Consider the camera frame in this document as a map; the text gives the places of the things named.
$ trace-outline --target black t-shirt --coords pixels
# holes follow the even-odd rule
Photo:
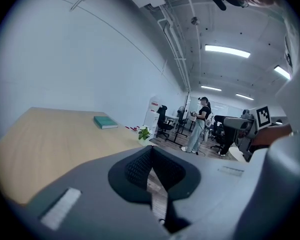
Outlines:
[[[206,112],[205,117],[204,117],[205,119],[207,119],[208,116],[211,114],[210,108],[209,108],[208,106],[203,106],[203,107],[200,109],[200,111],[199,111],[199,115],[200,115],[200,116],[202,115],[202,112]]]

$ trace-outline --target woman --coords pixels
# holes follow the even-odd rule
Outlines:
[[[199,139],[202,131],[205,129],[205,123],[208,116],[211,114],[211,105],[207,97],[199,98],[201,105],[203,106],[199,111],[199,114],[194,114],[197,118],[195,127],[192,131],[191,137],[188,141],[187,146],[181,148],[184,152],[196,153],[199,149]]]

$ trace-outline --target small plant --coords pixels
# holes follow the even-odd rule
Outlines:
[[[152,135],[152,130],[150,130],[150,128],[148,126],[143,125],[140,129],[139,129],[139,140],[141,139],[148,139],[150,136]]]

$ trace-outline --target ceiling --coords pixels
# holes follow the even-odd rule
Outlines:
[[[206,85],[253,98],[273,96],[287,81],[274,71],[277,65],[286,68],[286,28],[280,9],[276,6],[241,8],[226,3],[226,11],[221,11],[212,0],[192,2],[195,14],[200,19],[201,50],[196,27],[191,24],[193,15],[189,1],[168,0],[167,3],[177,16],[184,36],[181,41],[188,51],[186,59],[191,89],[199,90],[201,85]],[[231,47],[250,52],[251,55],[243,58],[205,51],[206,44]]]

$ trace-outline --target light blue jeans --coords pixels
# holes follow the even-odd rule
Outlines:
[[[199,148],[199,140],[202,131],[205,128],[205,121],[201,119],[197,119],[195,122],[195,127],[192,131],[192,134],[188,140],[188,144],[186,147],[186,152],[190,153],[191,151],[197,152]]]

